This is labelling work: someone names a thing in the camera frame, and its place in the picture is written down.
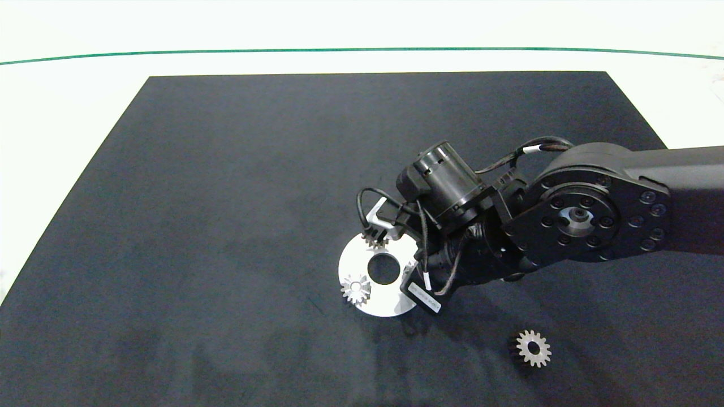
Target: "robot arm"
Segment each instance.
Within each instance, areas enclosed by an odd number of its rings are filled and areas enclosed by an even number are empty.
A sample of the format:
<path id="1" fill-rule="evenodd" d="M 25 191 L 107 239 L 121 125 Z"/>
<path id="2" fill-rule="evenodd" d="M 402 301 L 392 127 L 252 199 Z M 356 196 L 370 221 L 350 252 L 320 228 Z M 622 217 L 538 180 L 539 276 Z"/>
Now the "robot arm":
<path id="1" fill-rule="evenodd" d="M 564 152 L 528 182 L 515 160 L 535 148 Z M 491 185 L 479 177 L 507 162 Z M 724 254 L 724 146 L 633 152 L 541 138 L 480 172 L 438 143 L 398 177 L 407 203 L 388 196 L 367 224 L 373 243 L 402 232 L 417 241 L 417 272 L 401 289 L 428 310 L 460 286 L 518 280 L 564 259 Z"/>

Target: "white background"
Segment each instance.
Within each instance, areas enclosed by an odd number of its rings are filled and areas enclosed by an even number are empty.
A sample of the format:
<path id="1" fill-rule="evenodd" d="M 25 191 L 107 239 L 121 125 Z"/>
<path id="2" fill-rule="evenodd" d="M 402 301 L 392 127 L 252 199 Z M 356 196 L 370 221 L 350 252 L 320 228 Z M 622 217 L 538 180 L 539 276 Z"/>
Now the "white background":
<path id="1" fill-rule="evenodd" d="M 0 1 L 0 62 L 129 51 L 419 46 L 724 56 L 724 3 Z M 148 76 L 486 70 L 607 71 L 669 148 L 724 144 L 724 61 L 715 59 L 370 51 L 6 64 L 0 66 L 0 301 Z"/>

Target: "cable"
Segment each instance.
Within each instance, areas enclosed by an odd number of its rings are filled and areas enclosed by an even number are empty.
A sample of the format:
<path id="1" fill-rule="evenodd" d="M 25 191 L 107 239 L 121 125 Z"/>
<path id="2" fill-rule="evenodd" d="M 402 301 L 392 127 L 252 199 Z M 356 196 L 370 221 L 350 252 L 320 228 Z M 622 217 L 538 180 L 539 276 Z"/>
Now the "cable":
<path id="1" fill-rule="evenodd" d="M 360 223 L 362 224 L 362 228 L 364 230 L 367 230 L 369 228 L 369 222 L 367 222 L 367 218 L 365 218 L 364 212 L 362 211 L 362 195 L 365 193 L 365 191 L 374 192 L 380 196 L 383 196 L 387 199 L 388 202 L 390 202 L 392 205 L 395 205 L 399 210 L 405 211 L 411 215 L 417 215 L 415 211 L 405 206 L 407 203 L 398 202 L 392 196 L 390 196 L 389 193 L 386 193 L 378 188 L 365 187 L 360 189 L 360 191 L 357 193 L 357 214 L 360 217 Z"/>
<path id="2" fill-rule="evenodd" d="M 555 137 L 551 135 L 546 137 L 533 138 L 521 144 L 514 151 L 504 155 L 493 164 L 490 164 L 483 169 L 475 171 L 475 173 L 484 174 L 486 172 L 492 171 L 493 169 L 500 168 L 506 164 L 509 164 L 510 168 L 515 168 L 515 166 L 518 165 L 518 157 L 524 154 L 530 154 L 535 151 L 567 151 L 569 148 L 572 147 L 573 144 L 570 141 L 561 137 Z"/>
<path id="3" fill-rule="evenodd" d="M 448 291 L 450 291 L 450 288 L 453 286 L 453 280 L 455 280 L 455 276 L 458 273 L 458 264 L 460 263 L 460 258 L 463 256 L 463 249 L 465 248 L 465 245 L 468 243 L 467 238 L 463 238 L 460 242 L 460 248 L 458 249 L 458 254 L 455 255 L 455 261 L 452 263 L 452 270 L 450 271 L 450 277 L 447 278 L 447 282 L 445 283 L 445 286 L 440 291 L 435 291 L 435 295 L 445 295 Z"/>
<path id="4" fill-rule="evenodd" d="M 420 223 L 422 225 L 423 275 L 421 275 L 420 277 L 422 277 L 422 280 L 425 282 L 425 286 L 426 286 L 425 288 L 427 290 L 429 290 L 430 288 L 427 287 L 427 285 L 429 284 L 429 275 L 427 274 L 427 260 L 429 257 L 428 253 L 427 253 L 427 219 L 425 216 L 425 211 L 422 209 L 422 204 L 420 203 L 420 200 L 418 199 L 416 202 L 417 202 L 417 209 L 418 209 L 419 216 L 420 216 Z"/>

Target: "label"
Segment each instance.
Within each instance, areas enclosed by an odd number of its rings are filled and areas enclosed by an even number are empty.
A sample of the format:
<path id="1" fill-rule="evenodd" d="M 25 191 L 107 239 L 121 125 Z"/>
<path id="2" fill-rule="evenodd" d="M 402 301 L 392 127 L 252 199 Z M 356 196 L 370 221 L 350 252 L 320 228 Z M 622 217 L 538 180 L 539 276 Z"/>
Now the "label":
<path id="1" fill-rule="evenodd" d="M 420 301 L 425 303 L 425 305 L 427 305 L 428 308 L 430 308 L 432 311 L 435 311 L 435 313 L 440 312 L 442 305 L 439 302 L 437 302 L 436 299 L 432 298 L 428 293 L 425 292 L 425 290 L 420 288 L 414 282 L 410 283 L 410 286 L 408 287 L 408 291 L 410 291 L 412 294 L 414 294 L 415 297 L 419 298 Z"/>

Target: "green line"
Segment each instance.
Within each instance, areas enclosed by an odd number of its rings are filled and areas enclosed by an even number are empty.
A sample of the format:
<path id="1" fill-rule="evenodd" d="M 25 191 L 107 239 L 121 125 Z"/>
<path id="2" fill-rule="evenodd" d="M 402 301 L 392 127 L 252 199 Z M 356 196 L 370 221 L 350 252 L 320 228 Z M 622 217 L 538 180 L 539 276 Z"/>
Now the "green line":
<path id="1" fill-rule="evenodd" d="M 678 52 L 635 51 L 631 49 L 597 49 L 597 48 L 560 48 L 548 46 L 420 46 L 420 47 L 389 47 L 389 48 L 292 48 L 292 49 L 183 49 L 175 51 L 131 51 L 106 52 L 104 54 L 81 54 L 67 56 L 51 56 L 49 58 L 20 59 L 18 61 L 0 62 L 0 65 L 27 64 L 30 62 L 59 61 L 61 59 L 96 58 L 99 56 L 129 55 L 160 55 L 160 54 L 242 54 L 270 52 L 355 52 L 355 51 L 577 51 L 577 52 L 608 52 L 613 54 L 638 54 L 658 56 L 679 56 L 682 58 L 716 59 L 724 61 L 724 56 L 681 54 Z"/>

